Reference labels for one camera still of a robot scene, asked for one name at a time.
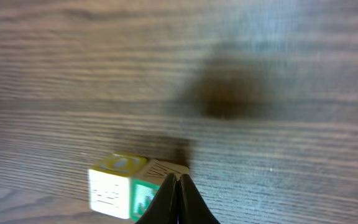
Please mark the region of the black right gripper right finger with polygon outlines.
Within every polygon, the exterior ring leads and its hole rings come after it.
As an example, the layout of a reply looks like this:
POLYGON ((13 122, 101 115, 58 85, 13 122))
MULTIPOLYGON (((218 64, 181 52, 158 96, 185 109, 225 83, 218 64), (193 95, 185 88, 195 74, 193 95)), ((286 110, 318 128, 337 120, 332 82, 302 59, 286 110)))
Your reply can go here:
POLYGON ((178 184, 179 224, 220 224, 188 174, 183 174, 178 184))

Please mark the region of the green F letter block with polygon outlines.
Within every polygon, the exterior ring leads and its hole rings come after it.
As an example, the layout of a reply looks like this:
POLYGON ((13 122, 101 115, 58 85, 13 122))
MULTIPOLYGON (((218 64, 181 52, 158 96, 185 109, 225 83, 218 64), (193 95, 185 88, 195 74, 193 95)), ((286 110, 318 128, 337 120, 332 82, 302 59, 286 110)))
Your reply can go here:
POLYGON ((179 179, 182 174, 189 174, 187 166, 167 161, 151 159, 132 180, 130 218, 135 222, 148 209, 158 189, 168 174, 175 174, 179 179))

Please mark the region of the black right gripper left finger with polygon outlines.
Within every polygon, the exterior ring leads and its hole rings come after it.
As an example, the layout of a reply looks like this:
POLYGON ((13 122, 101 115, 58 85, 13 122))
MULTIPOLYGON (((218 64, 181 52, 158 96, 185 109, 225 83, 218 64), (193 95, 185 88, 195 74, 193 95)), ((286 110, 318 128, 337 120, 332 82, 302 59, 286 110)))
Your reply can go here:
POLYGON ((177 177, 168 174, 146 212, 136 224, 177 224, 177 177))

